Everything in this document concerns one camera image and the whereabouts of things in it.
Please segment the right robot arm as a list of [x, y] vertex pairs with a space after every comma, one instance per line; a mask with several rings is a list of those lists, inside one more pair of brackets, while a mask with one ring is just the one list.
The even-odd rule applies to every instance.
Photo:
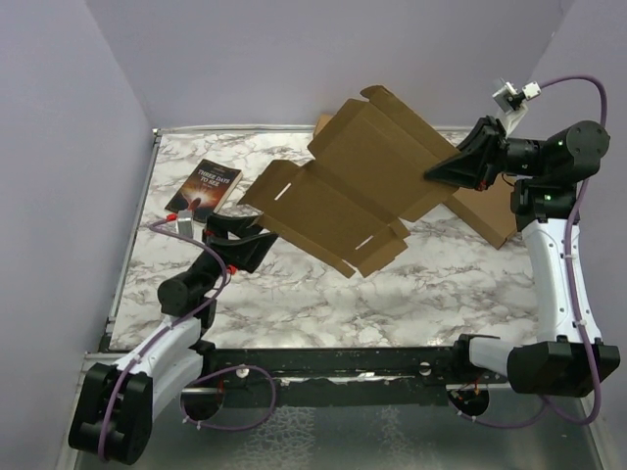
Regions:
[[520, 394], [581, 398], [619, 366], [618, 347], [604, 343], [592, 315], [578, 259], [577, 186], [599, 171], [608, 147], [606, 130], [591, 120], [542, 141], [509, 138], [498, 119], [482, 117], [458, 155], [426, 171], [430, 181], [477, 191], [500, 174], [516, 177], [510, 209], [536, 288], [536, 342], [471, 336], [450, 359], [458, 381], [471, 383], [488, 369]]

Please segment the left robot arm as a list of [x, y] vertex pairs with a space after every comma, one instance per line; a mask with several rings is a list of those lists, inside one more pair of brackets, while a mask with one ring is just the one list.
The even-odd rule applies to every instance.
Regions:
[[201, 253], [159, 285], [161, 324], [115, 362], [92, 365], [82, 382], [68, 444], [104, 461], [134, 464], [168, 403], [186, 385], [214, 380], [216, 362], [195, 347], [213, 325], [217, 298], [233, 273], [254, 272], [278, 238], [252, 216], [218, 214], [207, 219], [199, 242], [183, 227], [171, 235]]

